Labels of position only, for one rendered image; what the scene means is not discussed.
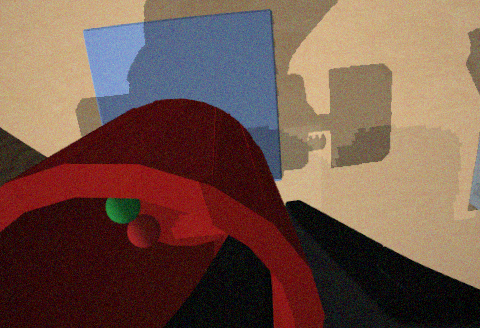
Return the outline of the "red cup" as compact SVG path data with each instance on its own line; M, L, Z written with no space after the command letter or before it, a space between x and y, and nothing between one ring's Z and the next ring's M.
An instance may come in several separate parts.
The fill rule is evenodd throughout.
M160 224L137 247L108 197ZM260 145L219 108L133 108L0 187L0 328L164 328L225 237L272 275L273 328L323 328L315 277Z

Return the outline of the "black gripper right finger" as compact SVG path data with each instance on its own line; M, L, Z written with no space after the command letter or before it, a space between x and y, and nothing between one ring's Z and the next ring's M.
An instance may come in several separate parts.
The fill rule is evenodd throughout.
M301 200L285 208L323 305L323 328L480 328L480 289L401 256Z

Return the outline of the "green ball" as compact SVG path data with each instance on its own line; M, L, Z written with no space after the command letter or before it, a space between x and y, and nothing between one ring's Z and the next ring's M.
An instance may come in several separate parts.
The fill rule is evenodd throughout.
M119 224L131 223L140 213L140 203L137 199L129 197L108 197L107 215L109 219Z

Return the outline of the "dark red ball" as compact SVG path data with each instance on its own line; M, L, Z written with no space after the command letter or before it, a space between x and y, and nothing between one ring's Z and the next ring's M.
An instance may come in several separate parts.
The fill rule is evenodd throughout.
M159 240L159 221L155 217L143 213L128 224L127 236L129 241L137 247L151 247Z

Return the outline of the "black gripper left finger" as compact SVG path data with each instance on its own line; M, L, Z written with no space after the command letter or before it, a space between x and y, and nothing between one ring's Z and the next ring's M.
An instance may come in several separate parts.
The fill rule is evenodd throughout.
M273 328L272 275L231 235L164 328Z

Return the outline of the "long wooden beam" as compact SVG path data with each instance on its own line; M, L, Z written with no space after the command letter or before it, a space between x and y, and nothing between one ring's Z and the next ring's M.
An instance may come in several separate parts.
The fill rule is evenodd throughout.
M0 187L44 159L47 156L0 128Z

